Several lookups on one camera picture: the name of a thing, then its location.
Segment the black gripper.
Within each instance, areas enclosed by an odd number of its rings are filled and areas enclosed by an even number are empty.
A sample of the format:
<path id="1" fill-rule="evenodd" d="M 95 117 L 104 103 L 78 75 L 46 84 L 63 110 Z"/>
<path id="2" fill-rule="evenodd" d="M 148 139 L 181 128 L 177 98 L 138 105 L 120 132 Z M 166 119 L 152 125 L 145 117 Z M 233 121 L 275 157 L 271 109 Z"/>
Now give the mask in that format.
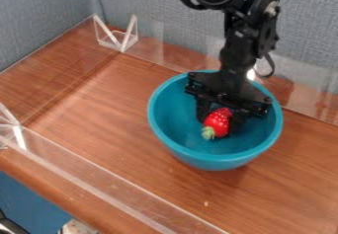
<path id="1" fill-rule="evenodd" d="M 224 48 L 218 71 L 188 73 L 185 92 L 196 97 L 198 121 L 205 121 L 213 104 L 234 109 L 230 117 L 232 134 L 241 130 L 250 115 L 264 116 L 273 103 L 248 78 L 248 71 L 254 67 L 257 59 L 253 51 Z"/>

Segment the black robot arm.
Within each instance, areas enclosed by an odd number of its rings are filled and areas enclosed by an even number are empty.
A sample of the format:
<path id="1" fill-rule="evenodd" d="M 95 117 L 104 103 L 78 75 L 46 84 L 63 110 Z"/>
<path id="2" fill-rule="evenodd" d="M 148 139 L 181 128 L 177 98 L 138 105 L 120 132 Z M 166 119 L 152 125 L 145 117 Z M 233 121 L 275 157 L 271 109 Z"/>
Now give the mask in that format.
<path id="1" fill-rule="evenodd" d="M 197 118 L 204 120 L 214 104 L 230 108 L 230 130 L 237 131 L 253 116 L 262 117 L 273 104 L 248 79 L 257 60 L 271 59 L 277 48 L 281 0 L 181 0 L 194 10 L 220 10 L 225 14 L 225 46 L 221 69 L 192 72 L 185 91 L 196 97 Z"/>

